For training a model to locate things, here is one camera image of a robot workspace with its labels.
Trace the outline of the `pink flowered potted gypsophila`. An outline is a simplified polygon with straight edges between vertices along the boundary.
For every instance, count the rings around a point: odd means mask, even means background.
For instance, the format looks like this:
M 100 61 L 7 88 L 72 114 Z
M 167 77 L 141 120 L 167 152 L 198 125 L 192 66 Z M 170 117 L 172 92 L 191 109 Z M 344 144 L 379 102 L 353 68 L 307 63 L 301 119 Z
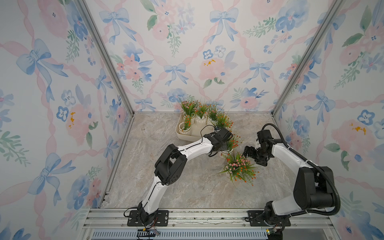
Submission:
M 181 102 L 184 119 L 190 119 L 191 123 L 195 123 L 196 108 L 199 102 L 196 100 L 184 100 Z

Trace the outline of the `orange flowered potted gypsophila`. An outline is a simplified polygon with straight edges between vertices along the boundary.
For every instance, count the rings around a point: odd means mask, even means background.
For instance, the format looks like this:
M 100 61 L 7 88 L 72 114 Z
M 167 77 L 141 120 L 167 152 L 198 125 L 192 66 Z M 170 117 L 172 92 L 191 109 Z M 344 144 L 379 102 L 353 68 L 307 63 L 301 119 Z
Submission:
M 192 120 L 191 116 L 187 115 L 184 118 L 184 121 L 179 124 L 179 133 L 181 135 L 190 135 L 191 134 Z

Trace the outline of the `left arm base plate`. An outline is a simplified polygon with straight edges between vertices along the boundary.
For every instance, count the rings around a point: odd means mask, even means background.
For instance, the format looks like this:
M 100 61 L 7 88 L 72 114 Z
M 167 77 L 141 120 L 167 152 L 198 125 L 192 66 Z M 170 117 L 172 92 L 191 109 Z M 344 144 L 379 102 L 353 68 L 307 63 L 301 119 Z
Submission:
M 169 222 L 168 210 L 157 210 L 148 215 L 142 211 L 139 213 L 137 210 L 130 211 L 128 215 L 128 227 L 166 227 Z

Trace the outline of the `small potted gypsophila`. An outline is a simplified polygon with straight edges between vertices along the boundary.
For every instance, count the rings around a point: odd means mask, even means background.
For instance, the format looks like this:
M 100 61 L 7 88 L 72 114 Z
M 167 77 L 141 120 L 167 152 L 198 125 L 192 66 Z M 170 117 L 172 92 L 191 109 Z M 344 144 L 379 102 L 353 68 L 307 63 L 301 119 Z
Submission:
M 217 105 L 209 105 L 209 109 L 208 109 L 208 121 L 212 124 L 212 125 L 216 125 L 217 122 L 218 122 L 218 107 Z

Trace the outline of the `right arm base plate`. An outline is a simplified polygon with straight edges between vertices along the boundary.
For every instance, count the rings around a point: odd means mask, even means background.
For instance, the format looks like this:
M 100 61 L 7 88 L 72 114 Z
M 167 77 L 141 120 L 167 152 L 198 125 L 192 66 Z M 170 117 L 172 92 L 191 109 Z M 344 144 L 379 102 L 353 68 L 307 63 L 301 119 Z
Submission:
M 282 216 L 269 216 L 262 210 L 249 210 L 247 211 L 248 216 L 245 217 L 245 221 L 250 223 L 251 227 L 290 227 L 290 220 L 285 220 Z

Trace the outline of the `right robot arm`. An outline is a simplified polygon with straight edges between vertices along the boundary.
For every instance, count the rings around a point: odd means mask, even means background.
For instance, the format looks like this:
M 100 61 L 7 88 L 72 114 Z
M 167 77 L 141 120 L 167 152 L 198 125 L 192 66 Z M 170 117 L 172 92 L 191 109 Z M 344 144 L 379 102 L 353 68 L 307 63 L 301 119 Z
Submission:
M 266 203 L 264 212 L 248 221 L 264 221 L 267 225 L 286 225 L 289 218 L 318 214 L 336 215 L 341 209 L 341 199 L 334 183 L 333 171 L 308 160 L 289 145 L 262 144 L 259 148 L 246 146 L 244 157 L 252 158 L 260 166 L 267 166 L 271 158 L 278 158 L 296 174 L 293 193 L 280 200 Z

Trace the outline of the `large pink flowered potted plant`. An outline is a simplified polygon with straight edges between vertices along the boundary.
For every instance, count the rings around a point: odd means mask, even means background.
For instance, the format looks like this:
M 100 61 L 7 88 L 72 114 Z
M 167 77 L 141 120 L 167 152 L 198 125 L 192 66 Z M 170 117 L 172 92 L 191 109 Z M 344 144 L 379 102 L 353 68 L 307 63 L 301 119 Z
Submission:
M 226 165 L 220 173 L 226 174 L 231 182 L 244 182 L 253 186 L 253 180 L 258 173 L 255 164 L 240 153 L 226 154 Z

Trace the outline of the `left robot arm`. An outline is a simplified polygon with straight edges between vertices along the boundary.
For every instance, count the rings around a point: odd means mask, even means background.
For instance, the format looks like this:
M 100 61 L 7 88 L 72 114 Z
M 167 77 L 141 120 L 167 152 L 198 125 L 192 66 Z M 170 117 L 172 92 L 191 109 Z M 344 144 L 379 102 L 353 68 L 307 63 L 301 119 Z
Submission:
M 156 213 L 167 188 L 182 175 L 188 161 L 208 154 L 209 157 L 227 149 L 227 142 L 233 134 L 222 128 L 205 134 L 199 140 L 184 146 L 170 144 L 155 163 L 154 181 L 149 193 L 138 205 L 137 211 L 142 224 L 147 227 L 155 221 Z

